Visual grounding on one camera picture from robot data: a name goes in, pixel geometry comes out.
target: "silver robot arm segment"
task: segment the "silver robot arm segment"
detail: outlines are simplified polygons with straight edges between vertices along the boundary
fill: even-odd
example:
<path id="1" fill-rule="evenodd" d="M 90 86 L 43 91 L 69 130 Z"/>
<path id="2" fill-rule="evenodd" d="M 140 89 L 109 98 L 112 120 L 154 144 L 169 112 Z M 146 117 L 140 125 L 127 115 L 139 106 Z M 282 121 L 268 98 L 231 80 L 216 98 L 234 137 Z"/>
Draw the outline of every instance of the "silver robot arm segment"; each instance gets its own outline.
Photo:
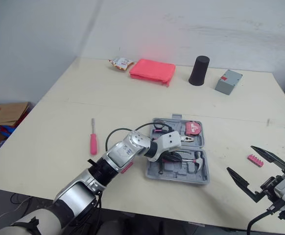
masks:
<path id="1" fill-rule="evenodd" d="M 0 235 L 57 235 L 64 228 L 81 220 L 97 202 L 111 180 L 128 169 L 136 156 L 146 156 L 156 161 L 164 151 L 181 146 L 178 132 L 162 135 L 157 141 L 138 131 L 131 131 L 123 141 L 112 146 L 97 162 L 85 169 L 55 197 L 52 206 L 39 209 L 0 230 Z"/>

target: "plastic tool case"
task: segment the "plastic tool case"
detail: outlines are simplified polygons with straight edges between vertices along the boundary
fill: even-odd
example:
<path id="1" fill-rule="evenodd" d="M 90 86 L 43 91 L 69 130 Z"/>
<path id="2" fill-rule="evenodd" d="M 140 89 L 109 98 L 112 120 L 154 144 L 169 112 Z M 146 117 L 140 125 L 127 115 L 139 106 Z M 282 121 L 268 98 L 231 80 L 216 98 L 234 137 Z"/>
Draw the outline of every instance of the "plastic tool case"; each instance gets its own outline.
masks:
<path id="1" fill-rule="evenodd" d="M 159 163 L 147 161 L 147 170 L 146 176 L 151 179 L 159 180 L 172 180 L 187 182 L 193 184 L 205 185 L 210 182 L 209 169 L 207 154 L 202 149 L 204 145 L 204 133 L 201 122 L 196 120 L 182 120 L 181 115 L 173 115 L 173 119 L 163 119 L 163 118 L 154 118 L 153 122 L 157 120 L 163 121 L 165 124 L 170 125 L 175 131 L 178 131 L 180 135 L 185 135 L 186 131 L 186 122 L 195 121 L 201 126 L 201 132 L 196 136 L 191 136 L 194 138 L 193 142 L 184 142 L 182 141 L 181 149 L 176 150 L 178 154 L 182 156 L 183 159 L 193 160 L 195 159 L 195 152 L 202 152 L 201 157 L 203 159 L 203 165 L 200 170 L 198 170 L 198 164 L 193 162 L 163 162 L 163 174 L 159 174 Z M 155 127 L 152 126 L 150 131 L 150 138 L 158 138 L 162 133 L 154 132 Z"/>

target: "pink towel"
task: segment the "pink towel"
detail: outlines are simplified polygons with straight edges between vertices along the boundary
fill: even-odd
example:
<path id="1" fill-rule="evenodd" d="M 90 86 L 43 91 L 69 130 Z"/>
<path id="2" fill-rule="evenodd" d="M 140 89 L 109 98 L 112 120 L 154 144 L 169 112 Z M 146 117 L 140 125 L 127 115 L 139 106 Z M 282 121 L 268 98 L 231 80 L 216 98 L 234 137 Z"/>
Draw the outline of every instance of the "pink towel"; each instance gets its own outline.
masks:
<path id="1" fill-rule="evenodd" d="M 140 59 L 129 73 L 132 78 L 161 82 L 169 86 L 174 72 L 173 64 Z"/>

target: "gray box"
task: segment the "gray box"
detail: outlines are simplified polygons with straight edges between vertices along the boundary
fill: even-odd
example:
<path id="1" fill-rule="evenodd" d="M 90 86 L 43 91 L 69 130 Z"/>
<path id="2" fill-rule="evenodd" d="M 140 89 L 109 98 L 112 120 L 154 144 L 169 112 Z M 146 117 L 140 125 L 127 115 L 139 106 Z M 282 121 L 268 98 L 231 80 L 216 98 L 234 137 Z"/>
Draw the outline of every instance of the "gray box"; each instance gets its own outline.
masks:
<path id="1" fill-rule="evenodd" d="M 184 135 L 186 131 L 186 122 L 195 120 L 183 120 L 182 116 L 172 115 L 173 119 L 154 118 L 153 121 L 162 120 L 165 124 L 171 126 L 180 135 Z M 201 126 L 199 135 L 192 136 L 193 142 L 182 142 L 182 146 L 178 152 L 182 158 L 193 160 L 197 151 L 202 152 L 203 165 L 201 170 L 197 171 L 198 166 L 192 162 L 177 162 L 177 163 L 164 163 L 163 174 L 159 174 L 159 162 L 147 161 L 146 176 L 150 179 L 156 180 L 172 180 L 198 185 L 206 185 L 210 182 L 209 167 L 207 153 L 202 149 L 204 146 L 204 136 L 202 123 L 196 121 Z M 154 126 L 150 130 L 150 138 L 158 138 L 162 134 L 154 133 Z"/>
<path id="2" fill-rule="evenodd" d="M 227 70 L 217 82 L 215 90 L 224 94 L 230 94 L 237 83 L 240 81 L 241 77 L 242 74 Z"/>

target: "hammer head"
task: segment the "hammer head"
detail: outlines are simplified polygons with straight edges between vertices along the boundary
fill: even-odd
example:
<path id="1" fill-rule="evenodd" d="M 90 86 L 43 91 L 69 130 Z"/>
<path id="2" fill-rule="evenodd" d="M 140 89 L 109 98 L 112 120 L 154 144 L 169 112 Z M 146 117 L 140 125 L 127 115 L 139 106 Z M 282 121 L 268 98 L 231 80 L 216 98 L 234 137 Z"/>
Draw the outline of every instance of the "hammer head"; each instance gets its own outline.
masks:
<path id="1" fill-rule="evenodd" d="M 198 168 L 196 170 L 195 173 L 197 173 L 198 171 L 201 170 L 202 165 L 203 165 L 203 159 L 201 158 L 202 152 L 201 151 L 197 151 L 195 152 L 195 156 L 196 156 L 196 162 L 195 164 L 198 165 Z"/>

